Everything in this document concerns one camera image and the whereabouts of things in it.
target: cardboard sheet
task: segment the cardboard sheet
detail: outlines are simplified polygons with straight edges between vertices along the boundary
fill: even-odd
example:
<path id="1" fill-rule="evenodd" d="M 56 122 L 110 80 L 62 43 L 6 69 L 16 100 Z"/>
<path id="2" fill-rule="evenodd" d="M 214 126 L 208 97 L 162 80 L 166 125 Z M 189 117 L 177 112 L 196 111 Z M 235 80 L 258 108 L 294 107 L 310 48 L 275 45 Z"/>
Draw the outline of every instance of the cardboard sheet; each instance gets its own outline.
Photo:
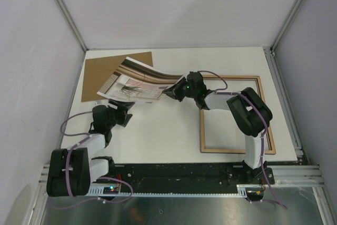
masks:
<path id="1" fill-rule="evenodd" d="M 153 66 L 151 52 L 87 59 L 84 66 L 81 102 L 105 99 L 97 92 L 127 56 Z"/>

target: frame backing board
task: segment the frame backing board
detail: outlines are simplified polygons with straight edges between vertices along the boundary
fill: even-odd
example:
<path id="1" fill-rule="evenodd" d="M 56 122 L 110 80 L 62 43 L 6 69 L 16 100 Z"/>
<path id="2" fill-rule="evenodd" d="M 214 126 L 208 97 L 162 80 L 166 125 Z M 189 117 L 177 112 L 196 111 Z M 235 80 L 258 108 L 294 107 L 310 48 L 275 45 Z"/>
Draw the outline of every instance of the frame backing board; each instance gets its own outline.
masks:
<path id="1" fill-rule="evenodd" d="M 207 88 L 214 90 L 224 86 L 222 80 L 212 75 L 203 75 Z M 246 87 L 253 88 L 265 101 L 262 82 L 259 76 L 225 76 L 228 92 L 236 92 Z M 271 127 L 265 141 L 265 154 L 276 154 Z M 230 111 L 200 110 L 200 150 L 205 153 L 245 153 L 245 137 L 237 127 Z"/>
<path id="2" fill-rule="evenodd" d="M 188 74 L 189 71 L 210 70 L 225 75 L 258 75 L 268 107 L 273 112 L 271 128 L 276 155 L 267 161 L 296 161 L 297 157 L 284 114 L 261 47 L 237 48 L 170 48 L 144 50 L 88 51 L 86 59 L 152 52 L 153 66 L 158 69 Z M 76 88 L 70 115 L 90 111 L 94 101 L 81 102 L 84 67 Z M 136 104 L 126 128 L 112 129 L 108 147 L 96 154 L 112 156 L 115 163 L 212 163 L 240 162 L 244 154 L 200 152 L 200 112 L 193 99 L 175 101 L 167 96 L 154 105 Z M 90 114 L 71 119 L 66 133 L 86 132 L 92 122 Z M 64 137 L 63 148 L 80 141 L 82 136 Z"/>

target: white wall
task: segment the white wall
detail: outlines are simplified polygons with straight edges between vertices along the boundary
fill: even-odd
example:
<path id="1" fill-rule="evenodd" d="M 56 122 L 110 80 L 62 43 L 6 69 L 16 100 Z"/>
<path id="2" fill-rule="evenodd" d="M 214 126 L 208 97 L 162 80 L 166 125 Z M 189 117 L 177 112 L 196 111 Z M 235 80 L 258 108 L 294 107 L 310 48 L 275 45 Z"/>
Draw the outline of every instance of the white wall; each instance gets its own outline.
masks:
<path id="1" fill-rule="evenodd" d="M 89 48 L 270 46 L 295 0 L 64 0 Z"/>
<path id="2" fill-rule="evenodd" d="M 303 145 L 337 208 L 337 0 L 306 0 L 276 51 Z"/>
<path id="3" fill-rule="evenodd" d="M 0 224 L 17 225 L 57 145 L 83 52 L 53 0 L 0 6 Z"/>

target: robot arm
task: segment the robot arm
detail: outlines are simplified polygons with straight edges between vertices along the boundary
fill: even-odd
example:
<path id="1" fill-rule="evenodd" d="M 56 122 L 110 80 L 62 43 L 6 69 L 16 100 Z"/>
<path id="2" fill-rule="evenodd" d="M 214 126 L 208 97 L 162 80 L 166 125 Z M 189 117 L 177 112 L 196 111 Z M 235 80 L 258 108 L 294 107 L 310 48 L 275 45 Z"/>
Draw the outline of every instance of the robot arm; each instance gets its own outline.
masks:
<path id="1" fill-rule="evenodd" d="M 246 97 L 257 108 L 267 126 L 269 126 L 273 115 L 252 88 L 247 87 L 236 96 L 237 93 L 216 93 L 206 88 L 203 77 L 199 72 L 190 72 L 187 78 L 182 78 L 178 83 L 164 90 L 163 93 L 180 102 L 185 97 L 193 98 L 200 110 L 221 109 L 231 111 L 237 126 L 245 134 L 246 156 L 244 162 L 251 169 L 261 166 L 260 135 L 264 131 L 264 124 L 253 109 L 248 109 L 250 105 L 242 97 Z"/>

